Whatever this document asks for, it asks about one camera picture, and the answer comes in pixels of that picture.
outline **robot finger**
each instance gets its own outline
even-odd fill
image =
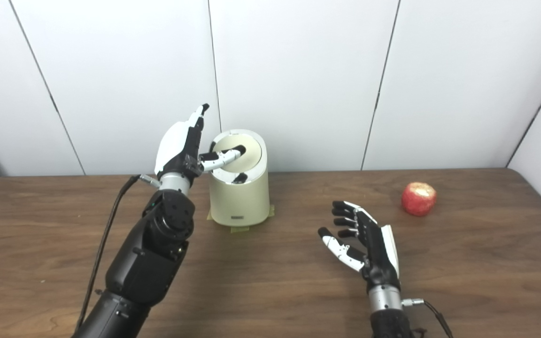
[[[333,201],[333,207],[339,210],[347,210],[349,212],[352,212],[353,214],[356,213],[355,210],[361,209],[360,206],[357,206],[347,201]]]
[[[337,232],[337,237],[339,238],[348,238],[348,237],[357,237],[358,230],[356,229],[344,229]]]
[[[331,253],[335,255],[342,263],[355,271],[360,271],[364,266],[364,254],[360,250],[344,244],[341,240],[335,238],[326,227],[318,229],[318,235]]]
[[[189,120],[187,120],[187,125],[194,128],[199,128],[200,130],[204,129],[204,113],[210,105],[208,103],[204,103],[203,105],[199,106],[195,112],[191,114],[191,117],[189,117]]]
[[[347,217],[335,218],[335,220],[333,220],[333,224],[352,228],[356,227],[356,221]]]
[[[333,214],[333,216],[346,217],[346,218],[349,218],[350,220],[354,219],[354,214],[352,212],[348,211],[348,210],[333,208],[331,210],[331,214]]]
[[[200,154],[200,168],[204,172],[218,169],[237,160],[243,154],[245,154],[245,147],[242,145],[220,152]]]

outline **black robotic arm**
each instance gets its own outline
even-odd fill
[[[161,302],[178,272],[193,233],[195,206],[187,197],[202,172],[228,164],[243,146],[198,155],[204,112],[200,106],[186,122],[164,135],[156,158],[158,188],[106,273],[106,289],[73,338],[135,338],[150,309]]]

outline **black fingertip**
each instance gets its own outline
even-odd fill
[[[346,230],[340,230],[337,232],[337,236],[339,238],[348,238],[348,237],[355,237],[356,236],[356,233],[352,232],[352,231],[349,231],[348,229]]]
[[[354,227],[356,225],[356,222],[349,220],[347,218],[335,218],[335,220],[333,220],[333,224],[340,225],[340,226],[345,225],[348,227]]]
[[[233,149],[238,150],[241,154],[245,154],[245,147],[241,144],[234,147]]]
[[[206,110],[208,110],[208,108],[210,107],[210,105],[208,103],[204,103],[201,107],[201,115],[203,116]]]
[[[318,235],[323,238],[325,236],[331,236],[333,237],[333,234],[331,233],[331,231],[329,231],[329,229],[327,229],[326,227],[322,227],[320,229],[318,229]]]
[[[351,212],[347,210],[343,210],[343,209],[333,209],[331,210],[331,214],[333,214],[333,216],[343,216],[343,217],[353,218]]]
[[[333,201],[333,207],[336,209],[346,209],[344,201]]]

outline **cable connector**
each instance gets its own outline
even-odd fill
[[[423,304],[425,304],[425,300],[423,300],[423,298],[406,298],[405,300],[402,300],[402,306],[405,307]]]
[[[141,174],[139,175],[139,179],[156,189],[160,188],[160,186],[162,185],[159,180],[148,175]]]

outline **white robotic hand cover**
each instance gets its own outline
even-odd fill
[[[156,174],[162,171],[164,165],[168,163],[168,161],[172,160],[172,158],[183,151],[185,141],[187,141],[187,133],[189,133],[189,128],[195,128],[198,118],[203,116],[204,105],[201,105],[193,114],[191,114],[189,120],[185,122],[176,122],[167,130],[160,141],[160,146],[158,147],[156,167],[154,168],[154,172]]]

